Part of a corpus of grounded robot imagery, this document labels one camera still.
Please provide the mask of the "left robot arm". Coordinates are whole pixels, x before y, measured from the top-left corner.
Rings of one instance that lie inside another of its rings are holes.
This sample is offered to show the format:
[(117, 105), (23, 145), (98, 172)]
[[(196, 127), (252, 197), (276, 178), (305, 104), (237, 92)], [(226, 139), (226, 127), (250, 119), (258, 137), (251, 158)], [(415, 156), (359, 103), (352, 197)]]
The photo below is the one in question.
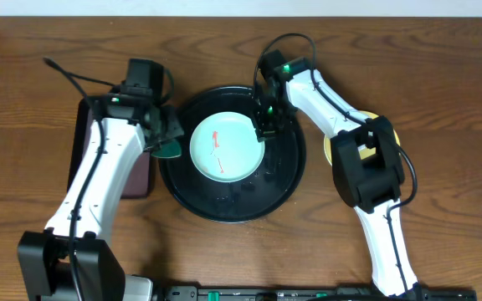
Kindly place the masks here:
[(151, 300), (153, 282), (128, 275), (110, 249), (122, 192), (143, 153), (179, 157), (171, 105), (147, 97), (86, 97), (94, 121), (79, 169), (42, 232), (25, 232), (18, 261), (30, 300)]

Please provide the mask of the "yellow plate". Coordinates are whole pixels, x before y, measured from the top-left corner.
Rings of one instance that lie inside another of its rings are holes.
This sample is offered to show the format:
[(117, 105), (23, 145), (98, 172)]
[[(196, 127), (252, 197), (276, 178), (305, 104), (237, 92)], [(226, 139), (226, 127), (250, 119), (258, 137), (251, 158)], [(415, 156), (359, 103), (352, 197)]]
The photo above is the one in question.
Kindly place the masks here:
[[(375, 113), (372, 113), (370, 111), (365, 111), (365, 110), (361, 110), (361, 113), (363, 113), (364, 115), (367, 115), (369, 118), (371, 119), (376, 119), (378, 117), (377, 114)], [(397, 135), (397, 132), (396, 131), (393, 131), (394, 133), (394, 137), (395, 137), (395, 140), (397, 142), (398, 145), (401, 145), (400, 143), (400, 140), (399, 140), (399, 137)], [(331, 140), (328, 136), (325, 136), (324, 138), (324, 152), (325, 152), (325, 156), (326, 156), (326, 159), (328, 161), (328, 163), (330, 164), (330, 166), (332, 166), (332, 158), (331, 158)], [(368, 149), (366, 148), (364, 145), (361, 145), (359, 148), (358, 148), (358, 152), (359, 152), (359, 155), (362, 159), (366, 159), (370, 156), (374, 156), (376, 151), (374, 148), (372, 149)]]

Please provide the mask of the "green sponge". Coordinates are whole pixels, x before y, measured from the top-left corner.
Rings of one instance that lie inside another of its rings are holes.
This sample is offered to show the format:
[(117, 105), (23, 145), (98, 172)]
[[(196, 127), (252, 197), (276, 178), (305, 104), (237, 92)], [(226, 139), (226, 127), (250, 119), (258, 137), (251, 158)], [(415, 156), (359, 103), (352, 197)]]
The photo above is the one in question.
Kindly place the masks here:
[(169, 140), (153, 146), (150, 153), (158, 159), (174, 159), (182, 155), (182, 147), (177, 140)]

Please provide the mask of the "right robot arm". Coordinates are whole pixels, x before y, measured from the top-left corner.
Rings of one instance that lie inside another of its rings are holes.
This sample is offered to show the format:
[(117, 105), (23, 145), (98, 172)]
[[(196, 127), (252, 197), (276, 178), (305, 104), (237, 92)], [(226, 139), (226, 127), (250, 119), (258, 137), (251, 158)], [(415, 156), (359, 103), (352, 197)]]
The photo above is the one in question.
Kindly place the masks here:
[(408, 261), (399, 209), (403, 168), (412, 165), (391, 122), (349, 105), (311, 61), (274, 51), (258, 60), (252, 121), (260, 141), (284, 132), (301, 111), (330, 142), (333, 182), (358, 215), (372, 262), (372, 282), (387, 297), (409, 295), (418, 279)]

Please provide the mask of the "mint green plate top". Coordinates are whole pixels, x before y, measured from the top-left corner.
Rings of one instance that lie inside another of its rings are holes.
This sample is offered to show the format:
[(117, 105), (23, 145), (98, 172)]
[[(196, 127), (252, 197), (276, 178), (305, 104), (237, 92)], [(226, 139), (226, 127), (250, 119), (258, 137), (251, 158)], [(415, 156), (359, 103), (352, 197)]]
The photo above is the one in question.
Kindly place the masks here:
[(264, 158), (265, 143), (258, 141), (249, 117), (226, 111), (210, 115), (197, 125), (189, 150), (201, 174), (229, 183), (256, 171)]

